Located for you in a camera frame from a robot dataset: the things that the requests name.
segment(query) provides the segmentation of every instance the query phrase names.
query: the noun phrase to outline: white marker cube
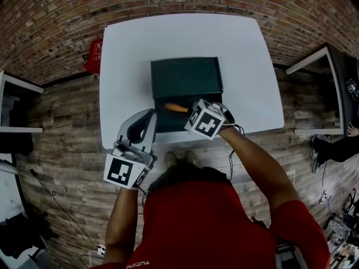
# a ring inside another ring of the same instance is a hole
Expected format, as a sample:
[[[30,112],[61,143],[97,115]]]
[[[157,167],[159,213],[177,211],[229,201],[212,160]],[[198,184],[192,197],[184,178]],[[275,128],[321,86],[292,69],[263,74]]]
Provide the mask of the white marker cube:
[[[225,117],[216,106],[201,99],[185,125],[185,129],[213,140],[224,121]]]
[[[108,154],[103,180],[128,189],[136,189],[149,171],[142,163]]]

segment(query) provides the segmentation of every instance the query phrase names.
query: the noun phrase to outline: dark green box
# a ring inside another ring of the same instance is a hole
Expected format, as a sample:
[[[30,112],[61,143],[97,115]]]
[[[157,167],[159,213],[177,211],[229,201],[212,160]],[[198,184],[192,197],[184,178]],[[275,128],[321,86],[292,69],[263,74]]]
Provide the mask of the dark green box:
[[[151,61],[151,77],[158,114],[157,132],[185,130],[187,118],[166,110],[165,103],[190,108],[199,99],[222,102],[223,85],[217,57]]]

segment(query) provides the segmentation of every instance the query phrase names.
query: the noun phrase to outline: floor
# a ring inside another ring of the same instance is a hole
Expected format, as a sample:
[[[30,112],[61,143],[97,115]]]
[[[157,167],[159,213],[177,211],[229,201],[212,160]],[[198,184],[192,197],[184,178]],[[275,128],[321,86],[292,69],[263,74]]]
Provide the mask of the floor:
[[[308,207],[318,203],[322,191],[322,174],[312,173],[309,158],[309,136],[293,134],[295,126],[311,127],[332,124],[335,105],[328,107],[320,82],[307,74],[295,73],[290,77],[276,69],[282,97],[285,126],[282,129],[251,134],[248,137],[266,149],[284,167],[302,200]],[[102,148],[99,120],[99,80],[85,77],[47,88],[45,93],[28,103],[28,126],[44,128],[43,134],[34,134],[34,151],[29,157],[17,156],[21,166],[33,168],[42,183],[56,192],[57,201],[86,231],[96,244],[104,243],[105,229],[118,188],[103,181],[106,152]],[[184,142],[154,145],[158,161],[142,184],[143,189],[164,171],[163,156],[172,150],[183,156],[193,150],[202,166],[212,166],[229,174],[228,155],[231,148],[220,138],[214,141]],[[248,216],[270,222],[265,197],[247,175],[236,156],[233,156],[233,186],[240,195]],[[311,213],[323,225],[330,212],[340,212],[346,198],[359,184],[359,160],[352,157],[345,163],[329,161],[324,178],[330,202],[317,205]],[[80,256],[93,249],[93,245],[77,225],[53,201],[30,173],[21,170],[21,186],[27,201],[48,213],[48,221],[56,240],[47,242],[48,248],[62,268],[82,268]],[[142,194],[139,194],[139,212]],[[143,228],[139,215],[136,244],[140,244]]]

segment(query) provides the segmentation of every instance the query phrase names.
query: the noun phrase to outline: brick wall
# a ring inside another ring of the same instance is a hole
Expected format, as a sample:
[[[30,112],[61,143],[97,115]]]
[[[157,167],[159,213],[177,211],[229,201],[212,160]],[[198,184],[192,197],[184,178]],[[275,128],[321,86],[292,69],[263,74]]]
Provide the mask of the brick wall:
[[[325,42],[359,58],[350,0],[3,0],[0,68],[44,84],[82,72],[82,54],[107,25],[169,13],[256,18],[273,63],[293,64]]]

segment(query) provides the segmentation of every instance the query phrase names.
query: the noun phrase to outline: shoe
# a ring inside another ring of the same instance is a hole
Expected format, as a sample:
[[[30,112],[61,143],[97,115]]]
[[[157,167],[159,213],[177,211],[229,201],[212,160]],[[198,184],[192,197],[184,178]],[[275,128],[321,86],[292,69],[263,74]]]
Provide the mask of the shoe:
[[[314,163],[313,163],[313,172],[317,173],[320,166],[321,166],[321,164],[319,164],[318,153],[317,153],[316,158],[315,158]]]
[[[314,149],[314,141],[316,139],[316,136],[313,136],[311,142],[310,142],[310,152],[309,152],[309,155],[310,155],[310,158],[315,160],[316,157],[318,156],[318,152],[315,151]]]
[[[166,154],[164,155],[164,164],[167,168],[177,165],[177,161],[178,160],[176,155],[171,151],[166,152]]]
[[[193,164],[193,165],[196,165],[196,166],[198,165],[197,156],[191,150],[186,151],[186,153],[185,153],[185,161],[188,162],[189,164]]]

